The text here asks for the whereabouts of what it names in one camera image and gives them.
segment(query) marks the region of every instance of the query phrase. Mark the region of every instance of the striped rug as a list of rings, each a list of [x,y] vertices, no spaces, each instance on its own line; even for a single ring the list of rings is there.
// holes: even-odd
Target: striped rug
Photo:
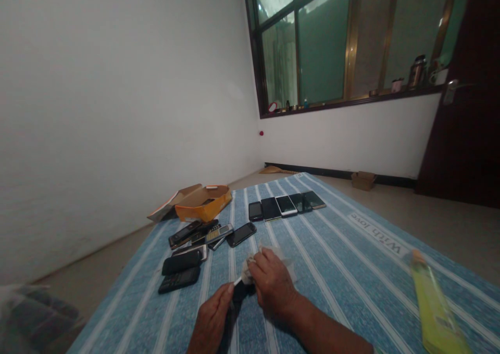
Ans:
[[[269,223],[241,245],[210,252],[198,282],[158,295],[168,237],[178,219],[155,227],[127,264],[69,353],[184,353],[200,305],[234,281],[258,245],[279,246],[294,260],[297,290],[326,314],[386,353],[425,353],[410,253],[419,249],[433,268],[474,352],[500,352],[500,290],[444,257],[374,212],[313,177],[300,173],[232,192],[221,224],[248,222],[248,203],[314,190],[326,208]],[[289,333],[268,322],[256,295],[244,300],[231,353],[303,352]]]

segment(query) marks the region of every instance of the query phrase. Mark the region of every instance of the hand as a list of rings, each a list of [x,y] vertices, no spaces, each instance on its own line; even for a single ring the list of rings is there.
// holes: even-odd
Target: hand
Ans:
[[[233,292],[233,283],[224,284],[201,305],[186,354],[217,352]]]
[[[255,254],[254,259],[255,263],[250,263],[248,269],[255,281],[259,305],[267,315],[286,322],[300,295],[288,269],[272,250],[266,248]]]

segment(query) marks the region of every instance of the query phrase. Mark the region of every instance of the door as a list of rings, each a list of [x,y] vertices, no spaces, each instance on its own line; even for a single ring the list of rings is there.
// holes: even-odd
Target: door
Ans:
[[[498,0],[468,0],[417,194],[500,208],[499,20]]]

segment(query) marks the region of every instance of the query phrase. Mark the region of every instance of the cardboard box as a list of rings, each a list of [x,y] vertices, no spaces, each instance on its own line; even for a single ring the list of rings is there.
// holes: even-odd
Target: cardboard box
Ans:
[[[368,172],[354,172],[351,174],[353,187],[364,191],[370,191],[373,188],[377,176]]]
[[[147,218],[160,222],[176,214],[181,221],[202,220],[209,222],[231,201],[231,190],[226,185],[203,187],[196,184],[176,191],[168,201],[154,210]]]

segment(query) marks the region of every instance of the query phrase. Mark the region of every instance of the window sill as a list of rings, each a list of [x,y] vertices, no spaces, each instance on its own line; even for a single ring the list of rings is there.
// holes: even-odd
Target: window sill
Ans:
[[[299,113],[314,112],[317,110],[350,107],[350,106],[361,105],[361,104],[384,102],[386,100],[402,99],[402,98],[421,96],[421,95],[430,95],[430,94],[435,94],[435,93],[441,92],[442,89],[443,89],[443,85],[437,85],[437,86],[432,86],[432,87],[426,87],[423,89],[421,88],[419,90],[401,91],[401,92],[394,93],[394,94],[378,95],[378,96],[366,97],[366,98],[355,99],[355,100],[346,100],[345,102],[311,106],[309,108],[290,110],[290,111],[286,111],[286,112],[265,113],[265,114],[261,115],[260,118],[266,119],[266,118],[274,118],[274,117],[280,117],[280,116],[298,115]]]

